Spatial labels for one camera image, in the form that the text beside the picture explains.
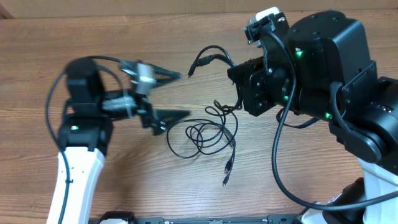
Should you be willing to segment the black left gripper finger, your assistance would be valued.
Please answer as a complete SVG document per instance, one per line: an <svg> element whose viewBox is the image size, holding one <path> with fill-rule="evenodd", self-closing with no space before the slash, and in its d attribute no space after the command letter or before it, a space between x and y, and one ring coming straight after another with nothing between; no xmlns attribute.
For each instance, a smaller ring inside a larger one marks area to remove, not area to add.
<svg viewBox="0 0 398 224"><path fill-rule="evenodd" d="M166 132L189 115L188 110L155 110L150 124L153 135L158 136Z"/></svg>
<svg viewBox="0 0 398 224"><path fill-rule="evenodd" d="M154 71L154 76L155 76L155 80L156 80L156 84L155 84L156 88L158 88L160 86L167 85L172 82L175 82L182 78L181 73L167 70L165 68L156 66L151 63L149 63L149 66L151 66Z"/></svg>

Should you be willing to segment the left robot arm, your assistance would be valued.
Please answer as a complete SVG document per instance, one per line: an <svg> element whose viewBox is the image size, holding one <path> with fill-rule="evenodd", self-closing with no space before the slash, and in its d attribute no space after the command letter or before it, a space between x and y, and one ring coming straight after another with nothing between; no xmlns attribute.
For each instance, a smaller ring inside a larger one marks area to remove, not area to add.
<svg viewBox="0 0 398 224"><path fill-rule="evenodd" d="M130 79L123 87L110 69L96 63L116 62ZM70 94L55 133L49 106L59 81L65 78ZM58 172L47 223L88 223L93 196L104 167L113 123L138 116L143 128L154 136L166 132L190 113L187 110L154 110L149 92L181 78L181 74L141 60L129 61L107 56L72 60L54 81L45 102L45 123L58 148Z"/></svg>

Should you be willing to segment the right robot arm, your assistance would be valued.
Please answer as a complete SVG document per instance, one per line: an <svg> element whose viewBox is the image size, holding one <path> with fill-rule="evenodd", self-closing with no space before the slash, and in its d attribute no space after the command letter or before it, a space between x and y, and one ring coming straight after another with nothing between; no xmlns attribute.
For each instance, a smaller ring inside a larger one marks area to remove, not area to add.
<svg viewBox="0 0 398 224"><path fill-rule="evenodd" d="M363 176L326 202L306 202L291 223L397 222L397 80L379 77L362 23L339 11L318 12L289 25L272 7L250 18L244 33L260 57L228 70L239 101L253 116L281 106L323 120L354 155Z"/></svg>

